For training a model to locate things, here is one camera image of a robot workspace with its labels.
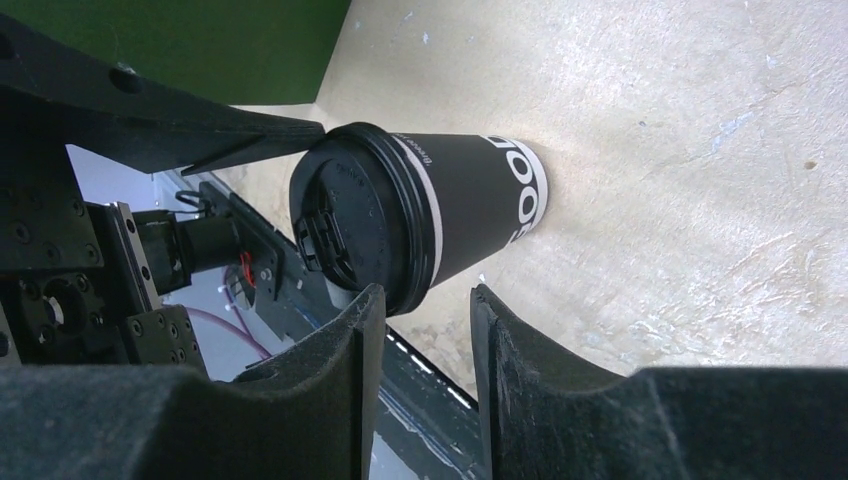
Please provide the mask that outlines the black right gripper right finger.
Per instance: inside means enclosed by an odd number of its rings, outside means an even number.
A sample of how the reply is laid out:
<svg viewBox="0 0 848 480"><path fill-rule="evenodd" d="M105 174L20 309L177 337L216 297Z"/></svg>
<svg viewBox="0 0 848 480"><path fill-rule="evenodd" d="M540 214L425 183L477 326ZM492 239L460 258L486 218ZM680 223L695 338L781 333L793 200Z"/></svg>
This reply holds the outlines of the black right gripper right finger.
<svg viewBox="0 0 848 480"><path fill-rule="evenodd" d="M662 367L622 376L488 287L470 296L492 479L843 479L843 368Z"/></svg>

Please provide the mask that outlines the dark takeout coffee cup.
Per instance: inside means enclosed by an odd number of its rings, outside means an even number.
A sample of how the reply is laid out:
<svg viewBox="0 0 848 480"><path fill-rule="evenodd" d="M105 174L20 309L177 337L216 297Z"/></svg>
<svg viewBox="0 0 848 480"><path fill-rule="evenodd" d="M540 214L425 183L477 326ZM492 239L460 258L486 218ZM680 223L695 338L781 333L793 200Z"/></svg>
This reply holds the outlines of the dark takeout coffee cup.
<svg viewBox="0 0 848 480"><path fill-rule="evenodd" d="M391 137L419 175L430 207L433 286L521 239L543 218L548 182L527 144L496 135Z"/></svg>

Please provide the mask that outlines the single black coffee lid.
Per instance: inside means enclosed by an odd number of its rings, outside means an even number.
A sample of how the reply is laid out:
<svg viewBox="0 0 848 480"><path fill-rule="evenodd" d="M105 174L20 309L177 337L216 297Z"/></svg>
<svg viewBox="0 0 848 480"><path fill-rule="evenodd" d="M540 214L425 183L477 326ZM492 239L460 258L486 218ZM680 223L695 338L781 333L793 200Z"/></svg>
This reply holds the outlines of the single black coffee lid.
<svg viewBox="0 0 848 480"><path fill-rule="evenodd" d="M337 289L385 290L390 316L415 310L436 264L434 216L399 142L369 123L331 130L296 165L288 189L306 268Z"/></svg>

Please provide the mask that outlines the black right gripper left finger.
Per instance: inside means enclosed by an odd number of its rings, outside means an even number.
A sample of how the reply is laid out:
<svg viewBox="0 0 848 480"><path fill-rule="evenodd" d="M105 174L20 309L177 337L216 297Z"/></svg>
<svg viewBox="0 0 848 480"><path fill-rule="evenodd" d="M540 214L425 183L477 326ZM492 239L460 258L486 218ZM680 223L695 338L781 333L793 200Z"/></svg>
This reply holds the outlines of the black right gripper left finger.
<svg viewBox="0 0 848 480"><path fill-rule="evenodd" d="M179 366L1 372L5 479L365 479L382 287L284 352L214 382Z"/></svg>

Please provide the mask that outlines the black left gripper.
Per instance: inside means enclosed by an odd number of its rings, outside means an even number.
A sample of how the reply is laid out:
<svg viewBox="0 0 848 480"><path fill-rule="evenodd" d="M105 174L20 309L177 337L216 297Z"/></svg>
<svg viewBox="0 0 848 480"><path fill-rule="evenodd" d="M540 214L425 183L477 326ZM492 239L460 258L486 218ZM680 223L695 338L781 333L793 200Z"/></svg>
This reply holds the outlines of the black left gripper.
<svg viewBox="0 0 848 480"><path fill-rule="evenodd" d="M178 220L80 192L62 144L185 175L303 152L315 121L215 103L1 17L1 363L203 366L163 295L252 257L228 215Z"/></svg>

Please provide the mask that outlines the green paper bag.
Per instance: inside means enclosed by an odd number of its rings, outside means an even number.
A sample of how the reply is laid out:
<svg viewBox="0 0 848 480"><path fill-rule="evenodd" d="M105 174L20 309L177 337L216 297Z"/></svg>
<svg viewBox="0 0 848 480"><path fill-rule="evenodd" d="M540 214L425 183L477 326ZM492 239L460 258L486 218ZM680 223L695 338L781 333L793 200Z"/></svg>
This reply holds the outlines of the green paper bag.
<svg viewBox="0 0 848 480"><path fill-rule="evenodd" d="M2 13L163 85L229 105L315 100L350 4L4 1Z"/></svg>

